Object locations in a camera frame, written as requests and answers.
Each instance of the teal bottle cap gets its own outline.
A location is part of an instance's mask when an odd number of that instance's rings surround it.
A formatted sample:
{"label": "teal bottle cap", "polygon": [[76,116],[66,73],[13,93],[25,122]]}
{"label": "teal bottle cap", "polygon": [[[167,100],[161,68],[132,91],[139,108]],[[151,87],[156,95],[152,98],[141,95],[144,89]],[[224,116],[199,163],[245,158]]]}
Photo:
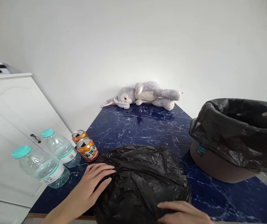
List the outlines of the teal bottle cap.
{"label": "teal bottle cap", "polygon": [[43,138],[48,138],[49,136],[52,136],[55,133],[54,130],[52,130],[51,128],[49,129],[45,129],[43,132],[41,132],[41,135]]}
{"label": "teal bottle cap", "polygon": [[32,148],[30,146],[27,146],[27,145],[20,146],[16,150],[11,152],[11,156],[14,159],[20,159],[21,157],[24,157],[24,156],[28,155],[31,150],[32,150]]}

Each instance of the blue marble table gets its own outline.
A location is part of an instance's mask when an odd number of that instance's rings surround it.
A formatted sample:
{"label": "blue marble table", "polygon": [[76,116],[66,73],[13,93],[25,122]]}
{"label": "blue marble table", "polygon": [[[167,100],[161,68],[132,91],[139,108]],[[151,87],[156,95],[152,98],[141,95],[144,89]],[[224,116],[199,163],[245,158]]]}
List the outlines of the blue marble table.
{"label": "blue marble table", "polygon": [[[192,204],[214,221],[267,223],[267,186],[258,178],[227,184],[204,173],[192,160],[188,134],[191,118],[177,105],[171,111],[151,104],[125,110],[111,105],[102,109],[87,130],[100,154],[127,144],[166,144],[186,169],[192,187]],[[49,213],[83,176],[87,163],[71,168],[68,182],[58,189],[47,187],[30,213]],[[92,210],[84,215],[92,216]]]}

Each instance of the can lid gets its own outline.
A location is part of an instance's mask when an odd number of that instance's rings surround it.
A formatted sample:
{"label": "can lid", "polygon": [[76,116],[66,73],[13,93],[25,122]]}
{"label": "can lid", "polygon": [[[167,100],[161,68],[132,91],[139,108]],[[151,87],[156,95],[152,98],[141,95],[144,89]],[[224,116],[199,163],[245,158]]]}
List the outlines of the can lid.
{"label": "can lid", "polygon": [[83,148],[83,147],[85,147],[86,145],[89,144],[90,140],[91,140],[90,138],[82,138],[81,140],[78,141],[76,146],[78,148]]}
{"label": "can lid", "polygon": [[11,156],[14,159],[20,159],[21,157],[28,155],[31,151],[32,151],[32,148],[30,146],[24,145],[24,146],[18,147],[16,150],[11,152]]}
{"label": "can lid", "polygon": [[71,137],[76,138],[76,137],[81,136],[83,133],[84,133],[84,130],[77,130],[76,132],[73,132]]}
{"label": "can lid", "polygon": [[41,135],[43,138],[48,138],[49,136],[52,136],[55,133],[54,130],[52,130],[51,128],[49,129],[45,129],[43,132],[41,132]]}

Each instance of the bunny ear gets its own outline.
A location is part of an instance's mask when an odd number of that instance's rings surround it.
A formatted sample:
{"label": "bunny ear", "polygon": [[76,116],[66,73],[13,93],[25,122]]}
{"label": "bunny ear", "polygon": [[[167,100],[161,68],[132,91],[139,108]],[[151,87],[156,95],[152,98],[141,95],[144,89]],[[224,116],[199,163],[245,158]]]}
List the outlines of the bunny ear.
{"label": "bunny ear", "polygon": [[122,108],[124,108],[124,109],[128,109],[128,108],[129,108],[129,103],[125,103],[125,102],[118,101],[116,98],[114,98],[114,102],[115,102],[115,104],[117,104],[119,107],[122,107]]}
{"label": "bunny ear", "polygon": [[100,108],[103,108],[105,106],[109,106],[109,105],[112,105],[112,104],[114,104],[114,98],[111,98],[111,99],[107,100],[105,103],[101,104]]}

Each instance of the trash can liner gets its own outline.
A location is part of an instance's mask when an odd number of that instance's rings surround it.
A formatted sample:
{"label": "trash can liner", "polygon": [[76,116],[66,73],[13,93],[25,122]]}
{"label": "trash can liner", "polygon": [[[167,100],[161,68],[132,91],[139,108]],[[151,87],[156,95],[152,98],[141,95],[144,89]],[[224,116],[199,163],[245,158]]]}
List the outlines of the trash can liner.
{"label": "trash can liner", "polygon": [[225,161],[267,176],[267,102],[208,101],[192,120],[189,134]]}
{"label": "trash can liner", "polygon": [[105,153],[96,163],[116,170],[93,206],[98,224],[157,223],[166,213],[175,212],[158,208],[159,202],[191,202],[184,168],[166,146],[126,145]]}

